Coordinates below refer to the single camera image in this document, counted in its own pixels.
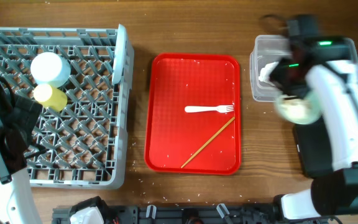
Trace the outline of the wooden chopstick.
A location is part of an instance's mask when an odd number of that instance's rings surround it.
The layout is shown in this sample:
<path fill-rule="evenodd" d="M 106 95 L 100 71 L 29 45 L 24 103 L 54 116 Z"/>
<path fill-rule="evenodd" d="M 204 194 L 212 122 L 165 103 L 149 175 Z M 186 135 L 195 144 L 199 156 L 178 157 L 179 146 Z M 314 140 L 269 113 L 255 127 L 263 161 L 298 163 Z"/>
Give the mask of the wooden chopstick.
<path fill-rule="evenodd" d="M 210 144 L 219 134 L 221 134 L 233 121 L 235 117 L 232 117 L 227 123 L 225 123 L 216 133 L 214 133 L 196 152 L 194 152 L 190 158 L 180 167 L 184 168 L 188 165 L 208 144 Z"/>

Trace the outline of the grey dishwasher rack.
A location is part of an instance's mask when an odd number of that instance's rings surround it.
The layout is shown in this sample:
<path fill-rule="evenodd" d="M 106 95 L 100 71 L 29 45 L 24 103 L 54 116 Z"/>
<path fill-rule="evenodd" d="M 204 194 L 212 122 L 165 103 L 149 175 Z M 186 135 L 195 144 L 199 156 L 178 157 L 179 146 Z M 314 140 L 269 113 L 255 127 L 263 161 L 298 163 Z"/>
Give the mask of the grey dishwasher rack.
<path fill-rule="evenodd" d="M 0 27 L 0 77 L 14 94 L 33 97 L 30 65 L 41 53 L 58 54 L 71 67 L 61 87 L 66 107 L 40 112 L 24 153 L 31 186 L 118 189 L 123 184 L 134 49 L 127 36 L 124 73 L 113 85 L 117 30 Z"/>

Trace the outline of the white napkin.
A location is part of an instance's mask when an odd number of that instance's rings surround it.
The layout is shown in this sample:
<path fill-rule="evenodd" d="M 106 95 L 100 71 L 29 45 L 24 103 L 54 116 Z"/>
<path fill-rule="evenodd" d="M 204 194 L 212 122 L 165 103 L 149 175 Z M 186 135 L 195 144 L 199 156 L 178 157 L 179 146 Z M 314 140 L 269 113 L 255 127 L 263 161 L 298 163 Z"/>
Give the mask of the white napkin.
<path fill-rule="evenodd" d="M 268 83 L 269 85 L 273 85 L 270 81 L 270 73 L 274 70 L 274 68 L 279 64 L 279 62 L 272 62 L 266 64 L 264 68 L 261 69 L 259 73 L 259 81 Z"/>

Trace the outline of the large light blue plate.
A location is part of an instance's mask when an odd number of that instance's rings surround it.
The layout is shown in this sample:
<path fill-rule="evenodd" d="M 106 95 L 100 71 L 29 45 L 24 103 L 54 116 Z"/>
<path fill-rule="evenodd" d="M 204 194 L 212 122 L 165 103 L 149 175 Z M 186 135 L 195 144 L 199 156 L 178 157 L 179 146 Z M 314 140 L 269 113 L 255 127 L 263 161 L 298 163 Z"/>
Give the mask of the large light blue plate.
<path fill-rule="evenodd" d="M 112 84 L 118 84 L 121 81 L 122 74 L 124 73 L 124 65 L 126 61 L 127 49 L 127 32 L 126 28 L 119 24 L 117 30 L 116 46 L 114 51 Z"/>

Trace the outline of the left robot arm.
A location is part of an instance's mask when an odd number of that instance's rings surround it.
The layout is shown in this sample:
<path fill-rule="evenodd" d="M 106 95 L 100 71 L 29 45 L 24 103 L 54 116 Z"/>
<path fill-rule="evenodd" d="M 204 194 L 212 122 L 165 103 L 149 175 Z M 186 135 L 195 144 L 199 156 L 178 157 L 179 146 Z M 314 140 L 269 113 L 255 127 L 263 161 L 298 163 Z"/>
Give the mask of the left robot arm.
<path fill-rule="evenodd" d="M 42 105 L 16 95 L 0 77 L 0 223 L 40 223 L 24 152 Z"/>

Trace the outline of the green bowl with rice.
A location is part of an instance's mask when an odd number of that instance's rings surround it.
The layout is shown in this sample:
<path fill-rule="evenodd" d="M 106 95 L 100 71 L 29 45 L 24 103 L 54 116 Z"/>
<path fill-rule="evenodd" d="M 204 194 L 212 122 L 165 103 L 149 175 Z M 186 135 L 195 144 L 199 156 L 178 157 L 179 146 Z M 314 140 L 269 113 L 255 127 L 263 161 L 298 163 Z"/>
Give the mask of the green bowl with rice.
<path fill-rule="evenodd" d="M 275 111 L 294 124 L 311 124 L 320 119 L 322 112 L 318 98 L 310 91 L 304 98 L 279 95 L 274 101 Z"/>

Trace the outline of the yellow plastic cup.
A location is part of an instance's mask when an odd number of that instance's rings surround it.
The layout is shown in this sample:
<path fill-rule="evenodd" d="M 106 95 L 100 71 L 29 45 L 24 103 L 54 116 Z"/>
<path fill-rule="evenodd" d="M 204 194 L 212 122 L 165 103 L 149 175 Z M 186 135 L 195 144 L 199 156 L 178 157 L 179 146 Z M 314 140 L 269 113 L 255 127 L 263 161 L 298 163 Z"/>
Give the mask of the yellow plastic cup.
<path fill-rule="evenodd" d="M 49 84 L 37 85 L 34 89 L 34 98 L 44 108 L 51 108 L 57 112 L 67 105 L 67 96 L 64 92 Z"/>

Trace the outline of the black waste tray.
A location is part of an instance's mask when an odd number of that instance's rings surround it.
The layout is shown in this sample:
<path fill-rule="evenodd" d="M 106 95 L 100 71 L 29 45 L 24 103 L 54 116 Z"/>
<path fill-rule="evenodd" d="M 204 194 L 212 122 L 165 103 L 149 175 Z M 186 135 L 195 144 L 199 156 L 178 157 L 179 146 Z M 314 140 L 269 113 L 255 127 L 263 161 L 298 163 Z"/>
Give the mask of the black waste tray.
<path fill-rule="evenodd" d="M 334 177 L 331 143 L 323 118 L 313 124 L 296 124 L 293 136 L 304 175 L 313 179 Z"/>

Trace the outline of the red plastic tray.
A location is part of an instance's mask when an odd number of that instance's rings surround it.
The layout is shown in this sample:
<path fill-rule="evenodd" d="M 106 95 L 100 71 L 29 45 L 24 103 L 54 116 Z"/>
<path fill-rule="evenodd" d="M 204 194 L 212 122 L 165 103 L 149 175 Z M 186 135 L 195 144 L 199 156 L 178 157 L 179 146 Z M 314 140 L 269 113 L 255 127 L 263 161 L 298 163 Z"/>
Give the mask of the red plastic tray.
<path fill-rule="evenodd" d="M 144 161 L 156 172 L 231 175 L 241 165 L 240 65 L 228 55 L 165 53 L 153 63 Z M 186 113 L 186 106 L 234 111 Z M 235 120 L 180 168 L 232 117 Z"/>

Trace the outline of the white plastic fork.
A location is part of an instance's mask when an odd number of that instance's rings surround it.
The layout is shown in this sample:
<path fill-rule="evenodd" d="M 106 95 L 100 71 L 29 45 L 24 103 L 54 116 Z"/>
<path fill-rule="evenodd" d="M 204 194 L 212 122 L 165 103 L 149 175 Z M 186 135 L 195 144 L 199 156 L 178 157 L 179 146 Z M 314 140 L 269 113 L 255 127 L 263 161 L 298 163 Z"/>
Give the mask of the white plastic fork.
<path fill-rule="evenodd" d="M 218 113 L 228 113 L 234 111 L 233 105 L 219 105 L 219 106 L 186 106 L 186 113 L 200 113 L 207 111 L 217 111 Z"/>

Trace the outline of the clear plastic bin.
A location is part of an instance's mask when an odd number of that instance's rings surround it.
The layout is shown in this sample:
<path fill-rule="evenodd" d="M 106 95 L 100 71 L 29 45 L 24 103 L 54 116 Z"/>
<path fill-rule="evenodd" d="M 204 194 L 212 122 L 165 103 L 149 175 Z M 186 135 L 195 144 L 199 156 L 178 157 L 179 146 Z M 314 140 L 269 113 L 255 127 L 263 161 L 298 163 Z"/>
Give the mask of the clear plastic bin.
<path fill-rule="evenodd" d="M 322 50 L 322 56 L 351 60 L 356 65 L 358 81 L 358 56 L 352 39 L 340 36 L 307 37 L 306 45 Z M 253 99 L 259 102 L 273 102 L 283 93 L 274 85 L 259 81 L 259 73 L 268 63 L 279 62 L 283 57 L 291 57 L 290 41 L 280 35 L 259 35 L 250 55 L 250 83 Z"/>

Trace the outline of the small light blue bowl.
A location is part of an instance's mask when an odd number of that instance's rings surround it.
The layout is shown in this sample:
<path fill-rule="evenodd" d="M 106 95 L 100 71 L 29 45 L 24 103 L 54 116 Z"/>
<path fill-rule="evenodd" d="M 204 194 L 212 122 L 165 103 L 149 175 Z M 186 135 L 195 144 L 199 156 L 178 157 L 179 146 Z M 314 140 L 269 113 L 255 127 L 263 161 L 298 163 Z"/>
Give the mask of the small light blue bowl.
<path fill-rule="evenodd" d="M 49 84 L 55 88 L 63 86 L 69 79 L 71 67 L 68 60 L 52 52 L 36 56 L 30 65 L 36 84 Z"/>

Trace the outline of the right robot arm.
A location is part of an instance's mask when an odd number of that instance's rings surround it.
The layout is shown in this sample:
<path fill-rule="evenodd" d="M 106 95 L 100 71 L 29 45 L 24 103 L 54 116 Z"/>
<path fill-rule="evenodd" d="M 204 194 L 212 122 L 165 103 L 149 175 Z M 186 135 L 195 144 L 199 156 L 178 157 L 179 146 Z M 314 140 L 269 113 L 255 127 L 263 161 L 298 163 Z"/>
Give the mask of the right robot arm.
<path fill-rule="evenodd" d="M 309 189 L 278 195 L 277 219 L 304 222 L 358 215 L 358 61 L 351 41 L 320 33 L 312 15 L 287 20 L 290 55 L 269 80 L 280 101 L 307 100 L 311 120 L 295 121 L 301 163 L 312 178 Z"/>

